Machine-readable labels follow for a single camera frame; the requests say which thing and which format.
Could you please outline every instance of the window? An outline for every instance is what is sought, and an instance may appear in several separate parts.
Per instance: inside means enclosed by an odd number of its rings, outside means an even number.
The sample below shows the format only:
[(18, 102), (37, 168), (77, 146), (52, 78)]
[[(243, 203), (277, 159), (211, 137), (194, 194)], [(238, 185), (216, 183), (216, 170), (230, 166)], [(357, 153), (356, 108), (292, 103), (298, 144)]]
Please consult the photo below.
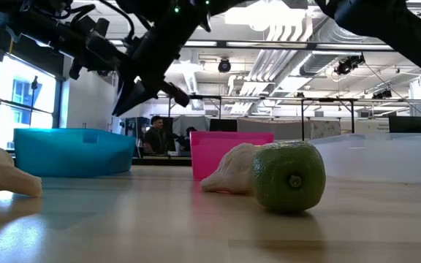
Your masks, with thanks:
[[(37, 76), (37, 88), (31, 88)], [(5, 56), (0, 63), (0, 99), (31, 106), (53, 113), (55, 107), (56, 79), (19, 60)]]
[(14, 129), (52, 128), (55, 95), (53, 76), (5, 56), (0, 63), (0, 148), (14, 149)]

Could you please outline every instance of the ceiling light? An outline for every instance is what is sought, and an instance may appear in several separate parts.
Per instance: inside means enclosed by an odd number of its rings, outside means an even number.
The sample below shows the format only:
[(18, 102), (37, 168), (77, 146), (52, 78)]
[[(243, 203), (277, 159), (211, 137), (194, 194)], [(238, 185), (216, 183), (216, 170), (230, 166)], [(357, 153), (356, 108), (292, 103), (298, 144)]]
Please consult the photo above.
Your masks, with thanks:
[(361, 56), (361, 52), (356, 51), (326, 51), (326, 50), (314, 50), (313, 55), (337, 55), (337, 56)]
[(378, 44), (330, 44), (323, 43), (316, 45), (317, 49), (321, 50), (368, 50), (368, 51), (394, 51), (389, 45)]
[(296, 43), (296, 42), (266, 42), (266, 41), (232, 41), (227, 42), (227, 47), (247, 47), (247, 48), (256, 48), (256, 49), (293, 49), (300, 50), (308, 47), (306, 43)]
[(225, 23), (249, 25), (264, 31), (269, 25), (292, 26), (306, 16), (305, 9), (290, 9), (283, 1), (257, 1), (248, 7), (234, 7), (225, 12)]
[(216, 41), (188, 41), (185, 47), (216, 47)]
[(167, 72), (175, 73), (195, 73), (202, 70), (202, 65), (189, 63), (189, 62), (178, 62), (171, 64)]
[(114, 39), (114, 40), (110, 40), (110, 42), (114, 44), (116, 47), (123, 47), (123, 42), (121, 40)]
[(238, 99), (238, 100), (241, 100), (241, 99), (250, 99), (250, 100), (260, 100), (259, 97), (255, 97), (255, 96), (226, 96), (226, 97), (224, 97), (222, 99)]

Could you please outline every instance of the dark shirt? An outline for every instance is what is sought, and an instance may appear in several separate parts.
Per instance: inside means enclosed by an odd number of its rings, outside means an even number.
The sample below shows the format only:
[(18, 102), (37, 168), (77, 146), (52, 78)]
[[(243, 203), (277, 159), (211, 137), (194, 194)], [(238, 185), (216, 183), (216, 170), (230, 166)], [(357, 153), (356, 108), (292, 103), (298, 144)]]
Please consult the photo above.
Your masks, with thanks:
[(155, 154), (166, 154), (167, 149), (166, 145), (166, 137), (163, 131), (159, 131), (154, 127), (151, 127), (144, 136), (144, 143), (149, 144), (152, 147), (152, 151)]

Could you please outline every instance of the computer monitor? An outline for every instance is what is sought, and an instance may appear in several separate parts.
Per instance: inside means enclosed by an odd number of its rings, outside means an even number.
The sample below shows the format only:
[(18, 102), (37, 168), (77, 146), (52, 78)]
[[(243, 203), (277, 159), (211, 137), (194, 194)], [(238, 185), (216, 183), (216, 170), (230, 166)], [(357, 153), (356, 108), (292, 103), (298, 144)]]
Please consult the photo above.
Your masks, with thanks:
[(421, 117), (390, 116), (390, 133), (421, 133)]

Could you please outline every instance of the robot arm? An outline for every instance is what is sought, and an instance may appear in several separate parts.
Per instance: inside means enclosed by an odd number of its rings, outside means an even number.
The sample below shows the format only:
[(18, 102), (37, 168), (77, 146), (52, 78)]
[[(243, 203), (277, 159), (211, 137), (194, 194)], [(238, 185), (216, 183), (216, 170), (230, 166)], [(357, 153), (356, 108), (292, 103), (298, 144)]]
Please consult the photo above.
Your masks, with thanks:
[[(108, 5), (106, 0), (99, 1)], [(189, 97), (164, 81), (165, 72), (179, 57), (181, 48), (196, 27), (210, 31), (209, 17), (245, 1), (116, 0), (123, 10), (117, 9), (117, 12), (135, 14), (148, 28), (143, 37), (137, 38), (132, 26), (124, 39), (126, 53), (118, 51), (105, 39), (107, 20), (100, 18), (95, 22), (86, 15), (92, 5), (72, 9), (72, 0), (0, 0), (0, 25), (7, 26), (15, 41), (23, 34), (73, 57), (69, 73), (72, 78), (79, 77), (82, 67), (117, 71), (121, 92), (113, 114), (121, 115), (156, 98), (160, 90), (174, 97), (177, 103), (187, 105)], [(421, 67), (421, 19), (407, 10), (406, 0), (316, 2), (341, 27), (356, 34), (378, 37)], [(74, 14), (71, 23), (59, 20)]]

